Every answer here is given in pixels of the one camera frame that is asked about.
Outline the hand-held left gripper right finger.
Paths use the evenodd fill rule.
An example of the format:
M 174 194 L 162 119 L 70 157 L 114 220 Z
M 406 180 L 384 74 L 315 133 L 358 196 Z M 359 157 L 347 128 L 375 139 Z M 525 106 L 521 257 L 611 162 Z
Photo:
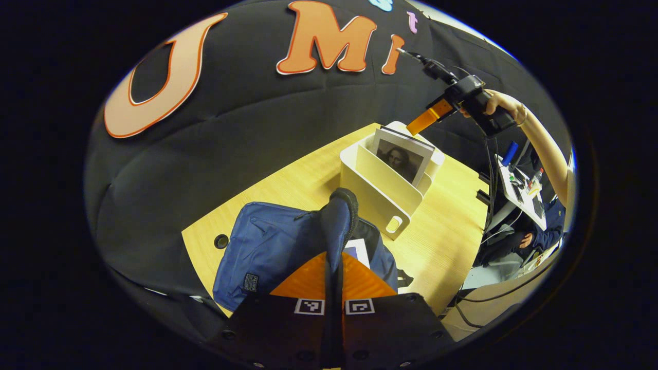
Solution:
M 342 369 L 418 369 L 454 347 L 419 293 L 396 293 L 347 253 L 339 267 L 338 347 Z

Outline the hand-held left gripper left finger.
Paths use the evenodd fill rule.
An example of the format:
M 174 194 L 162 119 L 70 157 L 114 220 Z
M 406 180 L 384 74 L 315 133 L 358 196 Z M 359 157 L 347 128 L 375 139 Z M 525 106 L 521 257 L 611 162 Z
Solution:
M 321 369 L 331 302 L 326 278 L 322 252 L 271 293 L 244 298 L 209 346 L 249 369 Z

